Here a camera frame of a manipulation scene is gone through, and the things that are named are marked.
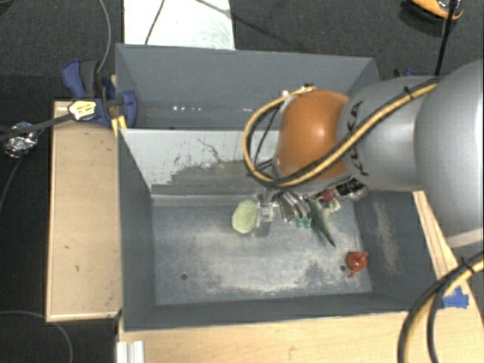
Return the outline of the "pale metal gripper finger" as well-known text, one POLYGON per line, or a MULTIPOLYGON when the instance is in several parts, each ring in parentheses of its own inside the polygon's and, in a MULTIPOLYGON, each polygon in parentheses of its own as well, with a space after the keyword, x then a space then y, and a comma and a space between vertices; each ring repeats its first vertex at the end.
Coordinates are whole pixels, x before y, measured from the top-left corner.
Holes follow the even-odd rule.
POLYGON ((274 208, 270 203, 259 204, 256 218, 256 236, 267 237, 274 219, 274 208))

